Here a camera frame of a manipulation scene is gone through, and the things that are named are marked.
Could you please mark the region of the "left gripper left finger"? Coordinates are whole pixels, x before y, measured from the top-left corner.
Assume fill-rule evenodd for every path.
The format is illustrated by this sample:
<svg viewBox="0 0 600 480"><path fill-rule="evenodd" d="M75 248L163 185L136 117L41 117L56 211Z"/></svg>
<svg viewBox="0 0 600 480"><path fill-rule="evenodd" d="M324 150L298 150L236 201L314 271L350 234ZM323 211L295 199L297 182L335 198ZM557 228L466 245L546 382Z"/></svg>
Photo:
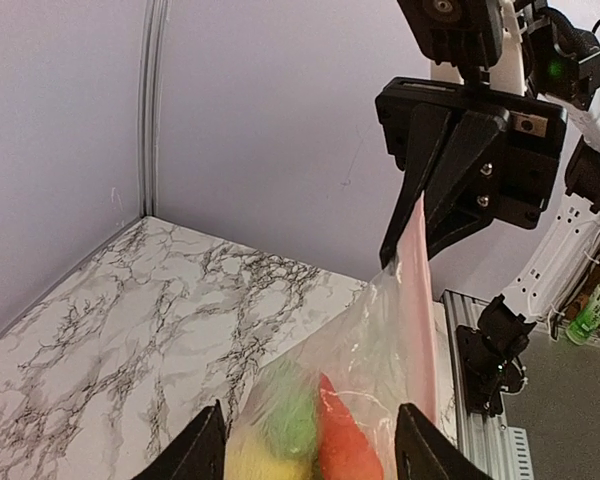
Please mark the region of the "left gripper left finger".
<svg viewBox="0 0 600 480"><path fill-rule="evenodd" d="M137 480L223 480L227 432L219 401L204 407Z"/></svg>

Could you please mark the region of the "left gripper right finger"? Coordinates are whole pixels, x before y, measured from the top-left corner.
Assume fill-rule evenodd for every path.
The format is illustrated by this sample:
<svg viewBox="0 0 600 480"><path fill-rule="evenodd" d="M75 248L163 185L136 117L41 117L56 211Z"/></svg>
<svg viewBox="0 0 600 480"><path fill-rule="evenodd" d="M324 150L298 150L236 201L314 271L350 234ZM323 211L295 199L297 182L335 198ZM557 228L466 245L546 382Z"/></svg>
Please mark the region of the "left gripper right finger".
<svg viewBox="0 0 600 480"><path fill-rule="evenodd" d="M490 480L413 403L398 410L395 459L399 480Z"/></svg>

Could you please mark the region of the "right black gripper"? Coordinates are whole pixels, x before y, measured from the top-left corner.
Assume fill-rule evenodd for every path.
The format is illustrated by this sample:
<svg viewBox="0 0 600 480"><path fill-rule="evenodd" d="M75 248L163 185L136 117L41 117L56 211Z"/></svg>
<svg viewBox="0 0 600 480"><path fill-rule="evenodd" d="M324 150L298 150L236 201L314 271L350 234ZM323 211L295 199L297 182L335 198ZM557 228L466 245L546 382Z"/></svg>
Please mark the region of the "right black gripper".
<svg viewBox="0 0 600 480"><path fill-rule="evenodd" d="M394 260L424 189L430 259L493 218L537 227L557 175L564 108L487 87L403 77L384 87L375 106L387 151L403 172L379 252L382 268Z"/></svg>

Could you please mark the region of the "yellow toy lemon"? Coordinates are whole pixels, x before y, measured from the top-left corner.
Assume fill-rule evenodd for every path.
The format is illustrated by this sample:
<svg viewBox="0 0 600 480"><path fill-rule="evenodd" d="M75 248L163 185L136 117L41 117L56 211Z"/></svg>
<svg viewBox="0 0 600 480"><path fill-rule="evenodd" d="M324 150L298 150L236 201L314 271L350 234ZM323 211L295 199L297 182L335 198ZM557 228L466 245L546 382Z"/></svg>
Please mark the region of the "yellow toy lemon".
<svg viewBox="0 0 600 480"><path fill-rule="evenodd" d="M281 459L257 441L229 445L224 478L233 480L307 480L313 478L311 461Z"/></svg>

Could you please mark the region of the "orange toy carrot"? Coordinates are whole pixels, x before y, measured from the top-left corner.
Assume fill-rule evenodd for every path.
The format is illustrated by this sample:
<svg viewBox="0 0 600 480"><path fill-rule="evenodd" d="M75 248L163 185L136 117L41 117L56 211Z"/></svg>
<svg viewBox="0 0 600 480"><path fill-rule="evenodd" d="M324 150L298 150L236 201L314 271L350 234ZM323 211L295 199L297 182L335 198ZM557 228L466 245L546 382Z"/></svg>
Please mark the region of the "orange toy carrot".
<svg viewBox="0 0 600 480"><path fill-rule="evenodd" d="M384 478L378 455L324 374L320 375L318 420L318 459L324 479Z"/></svg>

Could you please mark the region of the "clear zip top bag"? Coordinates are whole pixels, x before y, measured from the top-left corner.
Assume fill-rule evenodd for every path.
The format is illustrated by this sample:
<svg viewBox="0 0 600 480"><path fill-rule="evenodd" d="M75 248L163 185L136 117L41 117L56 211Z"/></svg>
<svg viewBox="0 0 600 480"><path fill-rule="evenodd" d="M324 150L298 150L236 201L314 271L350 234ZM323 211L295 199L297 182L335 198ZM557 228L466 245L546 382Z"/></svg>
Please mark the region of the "clear zip top bag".
<svg viewBox="0 0 600 480"><path fill-rule="evenodd" d="M318 378L317 420L320 375L324 374L378 455L383 479L393 479L400 405L413 403L428 418L438 416L436 359L424 206L417 203L394 260L348 308L260 370L232 426L227 447L257 441L272 454L254 423L256 384L268 365L290 360ZM312 479L324 479L318 459L320 440L319 429L315 455L298 459L312 462Z"/></svg>

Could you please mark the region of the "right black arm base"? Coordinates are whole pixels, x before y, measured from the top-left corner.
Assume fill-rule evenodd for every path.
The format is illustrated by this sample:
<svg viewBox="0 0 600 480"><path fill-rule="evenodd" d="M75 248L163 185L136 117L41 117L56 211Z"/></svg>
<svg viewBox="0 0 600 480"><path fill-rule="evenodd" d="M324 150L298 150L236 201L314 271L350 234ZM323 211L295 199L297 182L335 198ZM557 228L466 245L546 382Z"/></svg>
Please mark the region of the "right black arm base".
<svg viewBox="0 0 600 480"><path fill-rule="evenodd" d="M504 412L502 396L520 393L527 383L520 355L537 323L514 313L499 295L484 308L477 326L456 328L465 409L491 418Z"/></svg>

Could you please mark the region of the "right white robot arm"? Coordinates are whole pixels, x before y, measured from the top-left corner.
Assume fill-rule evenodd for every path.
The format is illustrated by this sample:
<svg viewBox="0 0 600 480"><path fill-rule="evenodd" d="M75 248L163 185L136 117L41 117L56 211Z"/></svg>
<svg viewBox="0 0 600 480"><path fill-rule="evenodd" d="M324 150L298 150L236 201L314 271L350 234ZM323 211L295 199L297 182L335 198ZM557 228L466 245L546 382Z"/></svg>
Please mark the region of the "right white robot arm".
<svg viewBox="0 0 600 480"><path fill-rule="evenodd" d="M557 178L551 227L500 301L530 321L559 315L562 291L600 239L600 37L545 1L403 1L428 79L393 79L375 105L403 183L379 256L417 204L427 251L502 221L534 229Z"/></svg>

